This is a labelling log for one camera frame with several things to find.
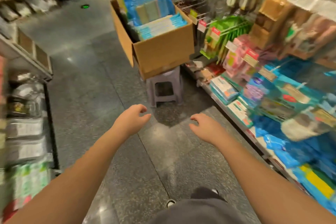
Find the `gray terrazzo floor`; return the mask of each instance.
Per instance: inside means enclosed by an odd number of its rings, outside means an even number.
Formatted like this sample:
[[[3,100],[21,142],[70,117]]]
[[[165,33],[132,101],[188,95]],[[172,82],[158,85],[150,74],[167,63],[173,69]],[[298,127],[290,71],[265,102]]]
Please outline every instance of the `gray terrazzo floor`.
[[[187,198],[201,185],[217,188],[248,223],[259,223],[227,162],[190,131],[189,117],[213,117],[259,156],[186,73],[183,105],[149,107],[144,83],[119,44],[109,0],[69,1],[20,27],[51,56],[48,90],[61,168],[81,157],[125,108],[141,103],[153,114],[116,153],[84,223],[146,223],[168,198]]]

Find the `plastic stool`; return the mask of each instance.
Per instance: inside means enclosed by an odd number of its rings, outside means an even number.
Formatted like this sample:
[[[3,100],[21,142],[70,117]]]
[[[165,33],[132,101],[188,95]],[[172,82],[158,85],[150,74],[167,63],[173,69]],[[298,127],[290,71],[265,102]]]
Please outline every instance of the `plastic stool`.
[[[174,94],[170,96],[157,96],[155,84],[158,82],[171,82]],[[156,107],[157,102],[176,101],[179,105],[183,103],[182,99],[182,79],[180,78],[180,66],[175,67],[173,70],[159,74],[146,80],[146,90],[149,98],[150,105]]]

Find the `hand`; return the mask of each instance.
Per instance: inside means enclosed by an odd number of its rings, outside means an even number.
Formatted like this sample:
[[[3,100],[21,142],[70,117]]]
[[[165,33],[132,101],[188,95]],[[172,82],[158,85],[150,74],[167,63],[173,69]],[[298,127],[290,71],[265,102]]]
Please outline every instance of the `hand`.
[[[149,121],[151,114],[142,117],[140,113],[147,111],[144,105],[132,105],[125,110],[114,122],[112,129],[123,135],[125,140],[139,132],[139,130]]]
[[[192,132],[195,133],[200,139],[207,143],[211,143],[217,146],[218,142],[224,139],[227,134],[225,128],[223,128],[217,121],[209,116],[198,113],[190,117],[191,120],[198,122],[198,126],[195,124],[189,124]]]

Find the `forearm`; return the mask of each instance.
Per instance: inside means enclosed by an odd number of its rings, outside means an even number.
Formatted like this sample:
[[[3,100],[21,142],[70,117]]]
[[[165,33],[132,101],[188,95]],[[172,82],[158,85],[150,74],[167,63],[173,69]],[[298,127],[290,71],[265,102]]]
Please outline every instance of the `forearm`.
[[[315,200],[266,167],[230,135],[217,148],[223,154],[263,224],[335,223]]]
[[[20,209],[8,224],[82,223],[124,137],[111,128],[71,168]]]

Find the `brown box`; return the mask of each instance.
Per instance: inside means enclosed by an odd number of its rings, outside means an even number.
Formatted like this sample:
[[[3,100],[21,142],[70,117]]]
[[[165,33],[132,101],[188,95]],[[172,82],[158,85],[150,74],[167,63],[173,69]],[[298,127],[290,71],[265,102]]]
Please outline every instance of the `brown box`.
[[[175,10],[187,21],[187,25],[151,39],[133,43],[117,15],[118,2],[111,1],[114,27],[120,44],[132,67],[134,67],[134,56],[143,79],[186,63],[189,61],[189,56],[195,52],[193,23],[178,7],[175,6]]]

